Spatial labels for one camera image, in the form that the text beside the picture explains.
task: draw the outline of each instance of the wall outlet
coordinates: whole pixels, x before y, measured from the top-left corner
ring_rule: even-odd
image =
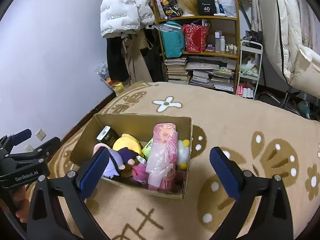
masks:
[[[42,129],[40,129],[37,133],[36,133],[36,136],[38,137],[38,139],[40,141],[42,141],[47,135],[43,132]]]
[[[30,145],[28,144],[26,147],[25,147],[25,151],[28,153],[28,152],[33,152],[35,149]]]

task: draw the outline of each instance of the white down coat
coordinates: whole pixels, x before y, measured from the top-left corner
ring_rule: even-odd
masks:
[[[104,38],[136,34],[155,21],[148,0],[103,0],[100,11],[101,35]]]

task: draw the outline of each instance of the red patterned gift bag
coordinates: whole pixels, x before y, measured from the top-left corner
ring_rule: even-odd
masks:
[[[182,30],[186,40],[187,52],[203,52],[205,50],[209,33],[208,26],[184,24]]]

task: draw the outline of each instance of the dark purple plush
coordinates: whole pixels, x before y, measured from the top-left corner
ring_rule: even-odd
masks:
[[[136,159],[137,156],[139,155],[139,154],[137,154],[135,151],[129,150],[127,147],[120,149],[120,150],[118,151],[118,153],[120,154],[121,158],[123,159],[123,162],[126,163],[126,164],[128,163],[128,161],[129,161],[130,159],[133,159],[133,160],[134,160],[134,159]]]

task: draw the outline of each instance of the blue gripper pad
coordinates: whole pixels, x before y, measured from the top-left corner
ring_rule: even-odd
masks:
[[[11,142],[12,145],[17,146],[20,143],[24,142],[25,140],[28,140],[31,138],[31,130],[30,129],[25,129],[24,131],[17,133],[11,137]]]
[[[210,163],[228,196],[237,200],[243,185],[242,170],[235,162],[230,161],[219,147],[211,149]]]
[[[91,197],[108,163],[109,151],[105,147],[100,147],[92,158],[85,161],[78,169],[76,185],[81,191],[80,196],[83,200]]]

